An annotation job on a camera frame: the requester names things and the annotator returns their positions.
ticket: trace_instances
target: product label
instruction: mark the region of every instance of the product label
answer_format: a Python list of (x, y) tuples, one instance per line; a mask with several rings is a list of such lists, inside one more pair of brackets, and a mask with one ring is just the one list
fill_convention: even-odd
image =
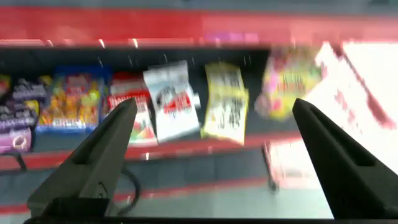
[(65, 128), (86, 128), (86, 124), (79, 119), (53, 119), (54, 126)]
[(149, 94), (148, 91), (142, 90), (142, 91), (133, 91), (130, 93), (125, 93), (120, 95), (111, 95), (108, 97), (109, 109), (113, 110), (118, 104), (130, 98), (136, 98), (137, 104), (146, 102), (148, 99), (148, 94)]
[(227, 63), (211, 63), (206, 65), (209, 85), (231, 88), (244, 88), (239, 67)]
[(176, 117), (177, 113), (190, 113), (192, 111), (191, 100), (186, 92), (177, 94), (167, 105), (164, 106), (164, 113)]

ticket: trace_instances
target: snack package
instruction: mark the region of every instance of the snack package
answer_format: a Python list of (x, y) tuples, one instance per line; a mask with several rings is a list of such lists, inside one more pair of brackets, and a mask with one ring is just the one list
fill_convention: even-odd
[(241, 70), (237, 66), (216, 62), (207, 64), (205, 70), (208, 86), (244, 89)]
[(322, 70), (315, 65), (316, 51), (305, 47), (278, 48), (268, 58), (262, 93), (255, 110), (264, 117), (284, 120), (292, 114), (300, 98), (322, 80)]
[(31, 147), (30, 131), (37, 121), (37, 101), (8, 102), (0, 106), (0, 153), (7, 151), (27, 152)]
[(3, 96), (10, 89), (10, 76), (0, 74), (0, 96)]
[(229, 139), (243, 145), (248, 91), (210, 86), (210, 93), (202, 136)]
[(32, 144), (32, 132), (30, 128), (11, 129), (0, 134), (0, 154), (17, 151), (28, 152)]
[(186, 61), (152, 68), (144, 72), (144, 80), (156, 113), (158, 142), (199, 129)]
[(92, 131), (100, 120), (104, 86), (111, 72), (101, 67), (59, 67), (36, 127), (38, 133)]
[(131, 74), (117, 73), (110, 86), (111, 94), (107, 97), (109, 112), (124, 100), (135, 98), (137, 102), (137, 114), (131, 131), (129, 144), (154, 145), (157, 144), (154, 128), (150, 121), (150, 113), (147, 102), (150, 94), (143, 79), (134, 78)]
[(37, 100), (39, 104), (42, 104), (48, 97), (51, 83), (52, 79), (49, 76), (41, 76), (35, 82), (19, 78), (14, 84), (12, 99), (15, 101)]

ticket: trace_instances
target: shelf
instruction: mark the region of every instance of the shelf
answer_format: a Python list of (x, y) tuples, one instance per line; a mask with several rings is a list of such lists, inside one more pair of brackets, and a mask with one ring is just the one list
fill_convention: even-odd
[[(259, 147), (230, 154), (136, 161), (127, 167), (140, 181), (143, 199), (263, 185), (267, 181), (266, 163)], [(40, 170), (0, 176), (0, 215), (28, 212), (27, 198), (52, 172)], [(125, 200), (132, 192), (134, 186), (121, 175), (115, 199)]]
[[(268, 56), (267, 50), (253, 49), (0, 49), (3, 72), (13, 76), (34, 77), (37, 74), (51, 73), (55, 66), (68, 65), (110, 65), (115, 71), (142, 71), (149, 65), (187, 60), (190, 69), (190, 83), (200, 96), (201, 108), (197, 110), (199, 122), (204, 123), (208, 87), (204, 64), (219, 60), (241, 67), (244, 85), (249, 89), (250, 102), (246, 122), (246, 141), (244, 147), (257, 147), (265, 141), (300, 136), (293, 117), (280, 122), (261, 118), (254, 111), (254, 102), (260, 94), (262, 74)], [(86, 134), (59, 135), (38, 134), (31, 153), (23, 159), (29, 170), (57, 167), (84, 140)], [(180, 157), (194, 154), (211, 154), (240, 150), (242, 146), (230, 141), (201, 139), (199, 131), (154, 147), (130, 146), (126, 159), (146, 160), (161, 157)], [(18, 169), (19, 165), (12, 157), (0, 157), (0, 170)]]
[(105, 47), (132, 48), (160, 45), (258, 47), (292, 42), (321, 44), (330, 41), (339, 44), (351, 39), (398, 38), (398, 31), (393, 29), (397, 19), (385, 12), (354, 16), (354, 13), (361, 13), (356, 11), (351, 16), (349, 12), (343, 16), (344, 11), (351, 7), (342, 7), (333, 16), (332, 13), (320, 15), (320, 10), (313, 15), (303, 11), (299, 14), (302, 9), (294, 7), (295, 14), (288, 14), (286, 11), (243, 12), (241, 7), (238, 11), (2, 7), (0, 44), (101, 48), (101, 43)]

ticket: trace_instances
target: red shelf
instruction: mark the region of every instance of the red shelf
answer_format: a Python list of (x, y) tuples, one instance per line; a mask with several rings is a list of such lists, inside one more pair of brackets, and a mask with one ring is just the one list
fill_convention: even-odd
[(0, 8), (3, 45), (253, 45), (396, 40), (393, 17), (156, 9)]
[[(244, 147), (258, 147), (266, 141), (278, 139), (297, 139), (300, 138), (298, 131), (272, 133), (272, 134), (252, 134), (246, 136)], [(125, 158), (127, 160), (145, 160), (156, 159), (159, 157), (175, 157), (189, 156), (197, 154), (212, 154), (215, 152), (231, 152), (240, 150), (242, 146), (230, 141), (220, 140), (198, 140), (198, 141), (179, 141), (174, 143), (166, 143), (152, 147), (129, 147)], [(46, 169), (58, 167), (72, 152), (66, 151), (49, 151), (25, 154), (22, 156), (29, 170)], [(13, 157), (0, 157), (0, 170), (15, 170), (19, 168), (19, 164)]]

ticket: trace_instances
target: colorful gummy candy package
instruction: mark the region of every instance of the colorful gummy candy package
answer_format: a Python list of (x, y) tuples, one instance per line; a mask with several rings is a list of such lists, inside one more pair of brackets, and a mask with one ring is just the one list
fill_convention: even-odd
[(306, 47), (273, 49), (264, 72), (262, 93), (254, 108), (265, 118), (284, 120), (292, 114), (296, 98), (303, 97), (322, 80), (315, 64), (317, 50)]
[(249, 103), (248, 91), (219, 86), (209, 87), (210, 95), (201, 135), (244, 144)]
[(94, 130), (100, 121), (104, 87), (110, 77), (107, 68), (59, 67), (36, 131), (81, 133)]
[(47, 97), (52, 79), (48, 76), (14, 82), (11, 94), (0, 106), (0, 153), (7, 151), (28, 152), (31, 148), (40, 105)]
[(109, 112), (122, 101), (135, 98), (137, 102), (137, 114), (134, 126), (131, 131), (129, 144), (132, 145), (154, 145), (157, 144), (154, 128), (150, 120), (150, 111), (147, 103), (150, 101), (150, 94), (145, 85), (142, 75), (119, 72), (114, 74), (110, 94), (106, 103), (109, 105)]

